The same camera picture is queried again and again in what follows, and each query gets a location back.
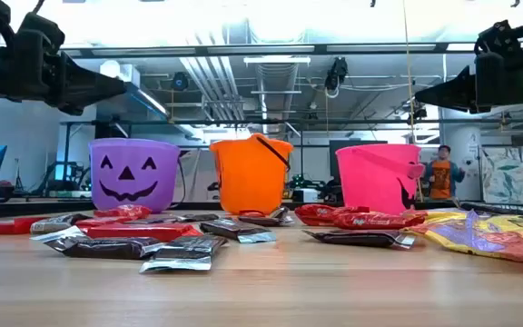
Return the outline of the person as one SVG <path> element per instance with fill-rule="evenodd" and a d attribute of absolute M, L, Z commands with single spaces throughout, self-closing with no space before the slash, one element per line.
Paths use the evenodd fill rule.
<path fill-rule="evenodd" d="M 447 200 L 456 196 L 457 183 L 465 178 L 465 171 L 450 160 L 451 148 L 441 145 L 437 158 L 426 165 L 424 179 L 429 182 L 429 198 Z"/>

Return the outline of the white box device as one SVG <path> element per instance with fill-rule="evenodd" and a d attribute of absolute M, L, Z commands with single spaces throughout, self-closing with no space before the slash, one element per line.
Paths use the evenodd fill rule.
<path fill-rule="evenodd" d="M 320 193 L 314 188 L 296 188 L 291 192 L 291 199 L 295 203 L 317 203 L 320 200 Z"/>

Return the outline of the purple yellow Sour Patch bag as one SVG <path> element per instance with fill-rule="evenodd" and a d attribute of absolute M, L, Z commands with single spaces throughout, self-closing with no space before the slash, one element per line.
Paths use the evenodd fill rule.
<path fill-rule="evenodd" d="M 484 222 L 485 218 L 488 217 L 468 220 L 461 228 L 452 224 L 468 234 L 469 244 L 463 252 L 523 262 L 523 233 L 491 231 Z"/>
<path fill-rule="evenodd" d="M 469 244 L 467 232 L 450 224 L 420 224 L 407 227 L 406 231 L 424 236 L 446 248 L 467 247 Z"/>

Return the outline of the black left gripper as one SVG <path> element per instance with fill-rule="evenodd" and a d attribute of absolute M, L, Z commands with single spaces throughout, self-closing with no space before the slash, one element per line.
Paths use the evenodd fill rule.
<path fill-rule="evenodd" d="M 82 68 L 66 53 L 47 54 L 42 48 L 14 53 L 10 99 L 41 101 L 65 114 L 81 115 L 86 106 L 126 91 L 122 80 Z"/>

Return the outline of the white ceiling light strip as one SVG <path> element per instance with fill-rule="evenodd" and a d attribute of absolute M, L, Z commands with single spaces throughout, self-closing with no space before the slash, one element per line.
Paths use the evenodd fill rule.
<path fill-rule="evenodd" d="M 309 57 L 297 57 L 287 55 L 265 55 L 256 57 L 244 57 L 245 64 L 309 64 Z"/>

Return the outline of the black horizontal background rail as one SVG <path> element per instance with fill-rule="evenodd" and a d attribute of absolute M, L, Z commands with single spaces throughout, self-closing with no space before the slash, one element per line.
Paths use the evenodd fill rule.
<path fill-rule="evenodd" d="M 60 125 L 72 125 L 72 124 L 86 124 L 86 125 L 98 125 L 98 124 L 126 124 L 126 125 L 241 125 L 241 124 L 400 124 L 407 125 L 407 120 L 390 120 L 390 119 L 379 119 L 379 120 L 343 120 L 343 119 L 245 119 L 245 120 L 177 120 L 177 121 L 101 121 L 101 120 L 92 120 L 92 121 L 65 121 L 59 123 Z M 436 120 L 420 120 L 415 121 L 414 124 L 523 124 L 523 119 L 510 119 L 510 118 L 500 118 L 500 119 L 436 119 Z"/>

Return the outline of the red KitKat candy bar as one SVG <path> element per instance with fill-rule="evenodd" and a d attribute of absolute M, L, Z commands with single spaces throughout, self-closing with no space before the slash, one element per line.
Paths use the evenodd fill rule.
<path fill-rule="evenodd" d="M 0 234 L 30 233 L 31 225 L 43 219 L 44 217 L 20 217 L 13 220 L 0 220 Z"/>
<path fill-rule="evenodd" d="M 86 228 L 84 232 L 91 238 L 151 237 L 161 242 L 173 241 L 183 236 L 202 235 L 202 233 L 195 229 L 192 225 L 184 223 L 111 223 L 89 227 Z"/>
<path fill-rule="evenodd" d="M 309 226 L 333 226 L 343 213 L 368 213 L 369 207 L 332 207 L 325 204 L 304 204 L 294 210 L 296 216 Z"/>
<path fill-rule="evenodd" d="M 148 217 L 152 213 L 150 208 L 137 204 L 119 205 L 113 209 L 95 210 L 95 217 L 123 217 L 138 220 Z"/>
<path fill-rule="evenodd" d="M 426 221 L 426 213 L 342 213 L 333 224 L 347 230 L 400 230 Z"/>

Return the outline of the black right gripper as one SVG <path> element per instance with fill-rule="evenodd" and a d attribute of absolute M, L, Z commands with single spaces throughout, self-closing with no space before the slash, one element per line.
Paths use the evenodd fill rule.
<path fill-rule="evenodd" d="M 467 65 L 454 79 L 417 91 L 415 100 L 469 114 L 523 104 L 523 63 L 508 63 L 499 54 L 486 53 L 476 58 L 475 68 L 476 75 Z"/>

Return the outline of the white round column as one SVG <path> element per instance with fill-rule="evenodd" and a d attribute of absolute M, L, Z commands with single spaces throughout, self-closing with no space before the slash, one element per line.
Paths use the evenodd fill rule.
<path fill-rule="evenodd" d="M 460 200 L 480 200 L 480 125 L 473 123 L 476 116 L 441 108 L 439 117 L 447 120 L 440 124 L 441 141 L 451 148 L 450 160 L 465 172 L 464 180 L 457 183 L 456 196 Z"/>

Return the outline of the leaf patterned partition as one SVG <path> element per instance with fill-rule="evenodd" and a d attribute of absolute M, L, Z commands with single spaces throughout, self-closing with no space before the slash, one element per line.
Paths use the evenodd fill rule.
<path fill-rule="evenodd" d="M 523 204 L 523 146 L 482 147 L 483 200 Z"/>

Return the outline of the black frame crossbeam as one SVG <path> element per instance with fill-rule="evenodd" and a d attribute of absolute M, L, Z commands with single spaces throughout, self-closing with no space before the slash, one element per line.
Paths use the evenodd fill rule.
<path fill-rule="evenodd" d="M 143 58 L 247 55 L 416 55 L 472 54 L 472 43 L 413 44 L 271 44 L 271 45 L 187 45 L 160 47 L 66 48 L 73 58 Z"/>

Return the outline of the yellow Sour Patch candy bag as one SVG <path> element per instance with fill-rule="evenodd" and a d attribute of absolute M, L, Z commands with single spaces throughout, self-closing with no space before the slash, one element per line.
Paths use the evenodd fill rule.
<path fill-rule="evenodd" d="M 476 220 L 475 211 L 427 211 L 422 224 L 455 224 L 464 226 L 468 220 Z"/>

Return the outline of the silver ventilation duct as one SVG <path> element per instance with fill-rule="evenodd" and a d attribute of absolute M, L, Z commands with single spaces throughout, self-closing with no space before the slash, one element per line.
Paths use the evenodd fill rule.
<path fill-rule="evenodd" d="M 298 64 L 257 64 L 258 96 L 263 120 L 284 120 L 295 95 Z"/>

